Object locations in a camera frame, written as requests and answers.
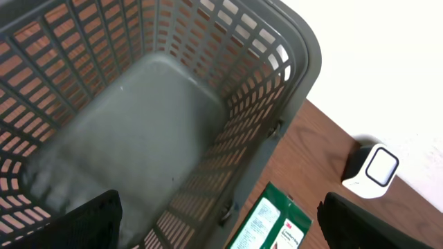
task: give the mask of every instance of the white wall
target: white wall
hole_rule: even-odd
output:
[[[308,99],[397,152],[399,176],[443,212],[443,2],[283,1],[322,49]]]

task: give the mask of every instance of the small white device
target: small white device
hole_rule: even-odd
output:
[[[383,196],[399,166],[399,159],[382,144],[360,148],[348,162],[342,184],[365,199]]]

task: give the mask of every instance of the green package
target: green package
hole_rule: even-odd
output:
[[[311,224],[290,198],[268,183],[228,248],[298,248]]]

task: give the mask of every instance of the wooden table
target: wooden table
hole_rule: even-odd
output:
[[[313,219],[302,248],[329,248],[316,220],[317,206],[328,192],[340,194],[429,246],[443,248],[443,214],[400,178],[394,178],[384,196],[372,200],[341,185],[347,156],[358,147],[358,142],[305,101],[244,204],[233,232],[271,181]]]

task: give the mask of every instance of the laundry basket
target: laundry basket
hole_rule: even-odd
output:
[[[222,247],[320,72],[309,26],[278,0],[0,5],[0,245],[115,189],[120,248]]]

